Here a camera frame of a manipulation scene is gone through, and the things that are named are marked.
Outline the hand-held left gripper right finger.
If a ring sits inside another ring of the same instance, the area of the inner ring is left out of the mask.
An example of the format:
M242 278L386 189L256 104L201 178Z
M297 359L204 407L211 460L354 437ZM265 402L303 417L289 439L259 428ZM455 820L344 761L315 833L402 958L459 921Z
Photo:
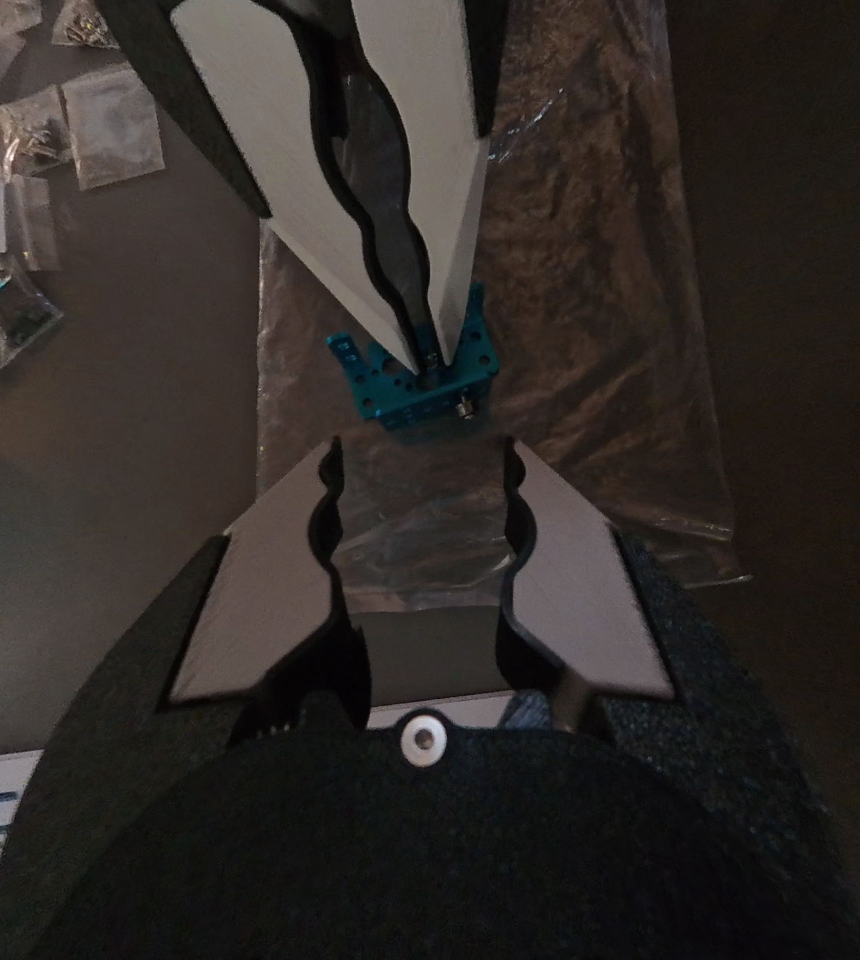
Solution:
M496 663L540 694L553 729L608 734L610 700L666 706L677 684L628 547L608 518L519 439L504 445Z

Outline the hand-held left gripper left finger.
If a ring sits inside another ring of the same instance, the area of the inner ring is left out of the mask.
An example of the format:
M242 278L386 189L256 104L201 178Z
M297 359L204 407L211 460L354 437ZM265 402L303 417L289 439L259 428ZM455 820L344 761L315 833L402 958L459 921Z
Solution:
M366 727L370 661L333 563L343 490L342 443L334 437L225 530L167 707L239 700L258 728L282 728L295 724L306 696L326 691L353 727Z

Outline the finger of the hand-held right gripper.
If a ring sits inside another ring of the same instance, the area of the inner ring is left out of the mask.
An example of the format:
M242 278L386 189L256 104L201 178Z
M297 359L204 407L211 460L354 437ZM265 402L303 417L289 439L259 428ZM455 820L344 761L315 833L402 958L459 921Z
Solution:
M426 248L427 302L455 358L471 285L488 139L479 135L460 1L353 1L365 60L388 90L410 160L408 211Z
M374 340L420 372L407 308L336 162L313 29L282 6L250 1L181 2L171 22L266 201L273 232Z

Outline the blue perforated metal bracket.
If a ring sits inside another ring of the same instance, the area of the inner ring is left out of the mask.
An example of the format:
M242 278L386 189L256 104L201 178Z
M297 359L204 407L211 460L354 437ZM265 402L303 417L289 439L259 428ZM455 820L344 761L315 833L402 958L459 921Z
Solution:
M464 395L477 401L479 414L500 371L484 318L484 302L484 283L475 281L470 286L453 363L419 375L374 341L360 350L348 333L329 336L328 349L343 370L360 417L379 423L388 432L441 418L460 419L455 404Z

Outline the pile of small screw bags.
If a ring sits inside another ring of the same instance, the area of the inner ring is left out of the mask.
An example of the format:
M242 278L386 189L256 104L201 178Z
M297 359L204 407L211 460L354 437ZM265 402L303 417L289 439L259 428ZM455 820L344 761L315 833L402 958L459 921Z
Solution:
M42 2L0 2L0 86L43 24ZM165 168L156 109L135 71L112 63L0 102L0 373L61 325L36 276L60 267L46 174L72 164L81 190Z

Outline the large clear plastic bag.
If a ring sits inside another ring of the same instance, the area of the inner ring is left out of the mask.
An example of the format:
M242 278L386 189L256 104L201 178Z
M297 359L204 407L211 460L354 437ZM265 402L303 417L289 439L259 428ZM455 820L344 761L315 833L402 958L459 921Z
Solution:
M261 224L256 491L340 436L352 612L497 604L508 436L684 586L744 580L665 2L507 2L473 279L501 364L488 402L386 431L326 344L365 334Z

